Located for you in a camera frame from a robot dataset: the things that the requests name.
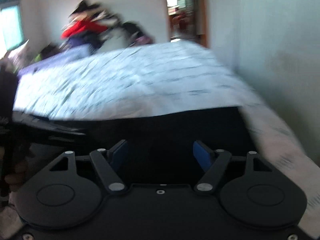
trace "doorway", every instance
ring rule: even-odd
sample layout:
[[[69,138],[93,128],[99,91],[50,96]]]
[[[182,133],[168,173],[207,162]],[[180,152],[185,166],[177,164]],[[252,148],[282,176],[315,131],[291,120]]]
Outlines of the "doorway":
[[[205,0],[166,0],[171,42],[188,40],[208,46],[205,5]]]

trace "bed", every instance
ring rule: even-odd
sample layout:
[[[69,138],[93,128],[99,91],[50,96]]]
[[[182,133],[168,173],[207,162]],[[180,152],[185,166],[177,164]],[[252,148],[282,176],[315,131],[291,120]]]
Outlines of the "bed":
[[[263,156],[307,195],[300,227],[320,236],[320,169],[285,122],[212,52],[181,41],[114,50],[21,77],[15,111],[111,120],[239,106]]]

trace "pile of clothes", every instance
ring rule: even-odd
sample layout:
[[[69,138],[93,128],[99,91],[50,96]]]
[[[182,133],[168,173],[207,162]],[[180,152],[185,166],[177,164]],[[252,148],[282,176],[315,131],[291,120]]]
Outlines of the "pile of clothes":
[[[108,38],[108,31],[120,25],[119,16],[110,13],[100,3],[81,1],[63,27],[62,39],[67,39],[60,49],[66,50],[83,44],[99,49]]]

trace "hand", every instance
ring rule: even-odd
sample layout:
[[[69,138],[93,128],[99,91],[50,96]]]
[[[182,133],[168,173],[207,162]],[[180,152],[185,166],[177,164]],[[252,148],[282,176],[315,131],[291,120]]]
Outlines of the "hand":
[[[0,159],[4,156],[4,148],[0,147]],[[5,176],[4,181],[9,184],[11,191],[17,191],[25,180],[26,171],[28,168],[27,160],[24,159],[14,167],[14,172]]]

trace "white wall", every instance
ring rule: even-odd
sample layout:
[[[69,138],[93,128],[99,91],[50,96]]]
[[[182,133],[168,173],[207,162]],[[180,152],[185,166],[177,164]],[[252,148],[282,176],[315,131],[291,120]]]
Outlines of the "white wall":
[[[212,0],[210,5],[213,48],[225,62],[238,55],[235,69],[284,118],[314,160],[320,156],[319,4]]]
[[[230,69],[238,62],[238,0],[207,0],[209,45]]]
[[[61,28],[81,0],[39,0],[47,42],[61,43]],[[124,21],[137,21],[156,42],[168,41],[165,0],[91,0],[103,2],[111,11],[123,16]]]
[[[38,52],[46,45],[42,28],[39,0],[21,0],[21,19],[23,33],[33,52]]]

